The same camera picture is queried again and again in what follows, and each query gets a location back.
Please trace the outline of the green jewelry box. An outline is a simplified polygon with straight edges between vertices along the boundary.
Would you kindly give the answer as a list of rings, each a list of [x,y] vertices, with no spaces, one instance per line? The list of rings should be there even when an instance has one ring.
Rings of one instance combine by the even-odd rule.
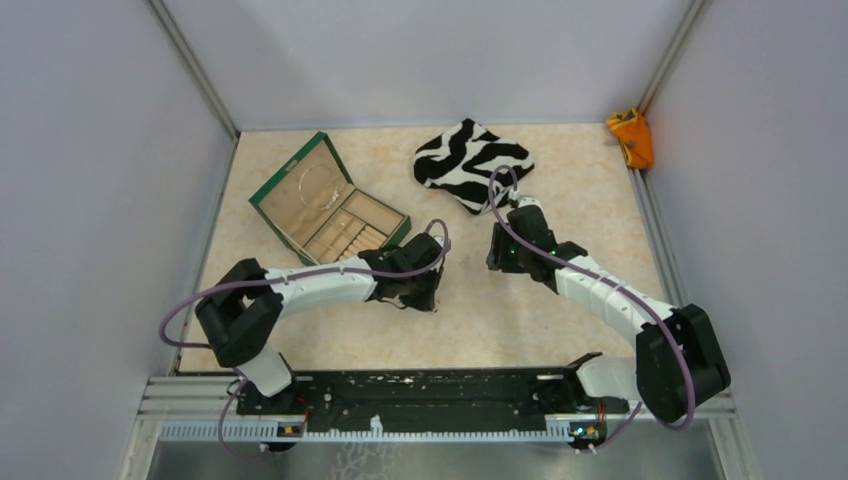
[[[249,203],[302,264],[314,266],[318,264],[304,256],[308,238],[354,190],[367,193],[354,184],[328,134],[319,131],[259,187]]]

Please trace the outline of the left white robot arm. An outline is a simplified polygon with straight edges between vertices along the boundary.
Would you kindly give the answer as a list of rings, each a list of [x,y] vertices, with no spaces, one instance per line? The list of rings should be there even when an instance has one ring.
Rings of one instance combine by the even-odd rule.
[[[236,371],[277,414],[300,399],[295,375],[270,335],[282,319],[336,304],[388,302],[435,309],[448,238],[419,233],[402,246],[360,252],[336,263],[297,269],[239,261],[198,301],[194,313],[218,364]]]

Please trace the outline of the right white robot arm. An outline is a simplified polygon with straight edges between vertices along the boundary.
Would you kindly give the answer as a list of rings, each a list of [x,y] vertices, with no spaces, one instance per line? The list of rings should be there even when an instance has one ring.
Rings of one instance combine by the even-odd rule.
[[[513,194],[493,226],[487,266],[527,274],[596,315],[626,340],[630,357],[588,354],[573,366],[563,398],[576,412],[601,398],[639,401],[667,425],[722,393],[731,376],[711,320],[701,307],[677,307],[627,285],[574,242],[557,242],[540,202]]]

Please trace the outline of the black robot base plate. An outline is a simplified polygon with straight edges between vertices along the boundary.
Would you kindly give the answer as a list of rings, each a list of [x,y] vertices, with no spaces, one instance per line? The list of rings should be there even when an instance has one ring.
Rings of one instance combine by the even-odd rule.
[[[247,384],[236,411],[306,415],[311,433],[360,432],[374,417],[388,433],[540,432],[549,415],[629,413],[625,400],[589,397],[578,365],[300,371],[271,397]]]

